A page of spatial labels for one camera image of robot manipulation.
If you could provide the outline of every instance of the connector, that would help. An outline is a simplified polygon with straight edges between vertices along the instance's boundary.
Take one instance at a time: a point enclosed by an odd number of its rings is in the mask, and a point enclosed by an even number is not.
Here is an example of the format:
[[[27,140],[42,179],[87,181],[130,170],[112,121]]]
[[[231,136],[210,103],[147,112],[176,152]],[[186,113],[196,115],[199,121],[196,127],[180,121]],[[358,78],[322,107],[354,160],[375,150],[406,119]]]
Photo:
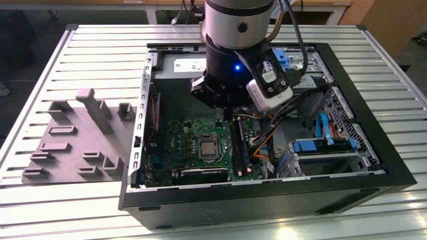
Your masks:
[[[178,22],[179,22],[179,18],[175,17],[175,18],[172,19],[172,21],[171,21],[171,24],[175,25]]]
[[[290,85],[291,88],[294,88],[294,86],[301,84],[302,77],[303,77],[303,74],[302,74],[301,70],[295,70],[295,69],[290,68],[285,72],[285,76],[286,76],[287,84]]]
[[[279,64],[282,66],[283,71],[287,71],[291,68],[291,60],[283,51],[283,49],[274,48],[274,55],[278,58]]]

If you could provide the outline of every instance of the blue plastic clip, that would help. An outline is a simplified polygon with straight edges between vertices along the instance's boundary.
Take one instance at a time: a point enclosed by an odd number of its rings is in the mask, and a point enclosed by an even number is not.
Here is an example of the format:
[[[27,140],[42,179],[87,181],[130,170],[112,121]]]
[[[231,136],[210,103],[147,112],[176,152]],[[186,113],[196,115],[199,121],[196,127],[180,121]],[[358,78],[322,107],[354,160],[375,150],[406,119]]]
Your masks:
[[[353,150],[355,151],[358,149],[358,141],[354,138],[350,138],[349,143],[350,143]]]
[[[315,121],[315,135],[318,138],[322,138],[322,127],[323,127],[323,133],[325,133],[325,138],[327,140],[327,144],[333,145],[334,140],[331,137],[331,131],[330,131],[330,125],[329,125],[329,117],[325,113],[321,113],[318,116],[318,119]]]

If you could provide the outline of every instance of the aluminum table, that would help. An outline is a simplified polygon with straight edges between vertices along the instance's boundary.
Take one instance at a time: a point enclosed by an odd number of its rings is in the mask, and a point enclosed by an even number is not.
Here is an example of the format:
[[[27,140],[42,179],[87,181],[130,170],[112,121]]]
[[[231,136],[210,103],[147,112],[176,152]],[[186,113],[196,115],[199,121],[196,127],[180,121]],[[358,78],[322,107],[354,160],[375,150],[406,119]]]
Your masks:
[[[302,26],[307,42],[330,43],[418,184],[341,214],[148,231],[118,210],[120,182],[22,184],[54,100],[79,88],[116,107],[139,103],[147,43],[192,43],[198,25],[80,25],[64,32],[0,150],[0,238],[14,239],[395,239],[427,238],[427,101],[369,31]],[[295,42],[283,26],[277,42]]]

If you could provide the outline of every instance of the black cable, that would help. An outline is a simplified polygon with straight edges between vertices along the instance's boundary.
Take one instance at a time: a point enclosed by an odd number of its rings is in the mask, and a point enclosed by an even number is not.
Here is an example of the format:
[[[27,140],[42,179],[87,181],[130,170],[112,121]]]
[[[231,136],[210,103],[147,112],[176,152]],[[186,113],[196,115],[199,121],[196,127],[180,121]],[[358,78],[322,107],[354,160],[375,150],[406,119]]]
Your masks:
[[[306,71],[307,71],[307,68],[309,68],[307,49],[306,49],[306,46],[305,46],[302,32],[301,32],[301,28],[299,28],[299,24],[298,24],[298,21],[297,21],[297,16],[295,16],[295,12],[293,10],[291,3],[290,3],[289,0],[285,0],[285,4],[286,4],[286,7],[287,7],[289,14],[291,16],[291,20],[293,20],[293,24],[294,24],[294,28],[295,28],[297,39],[298,39],[301,52],[302,52],[302,57],[303,57],[303,66],[302,66],[302,69],[301,69],[301,73],[302,73],[302,75],[305,75]]]
[[[190,12],[187,13],[186,24],[188,24],[190,15],[194,13],[194,10],[195,10],[195,0],[191,0],[191,1],[190,1]]]
[[[186,3],[186,0],[182,0],[182,4],[184,5],[186,13],[187,13],[187,16],[188,16],[188,10],[187,10],[187,3]]]
[[[191,9],[190,9],[190,13],[187,14],[186,24],[188,24],[188,21],[190,21],[190,15],[192,14],[192,12],[194,12],[194,6],[191,7]]]

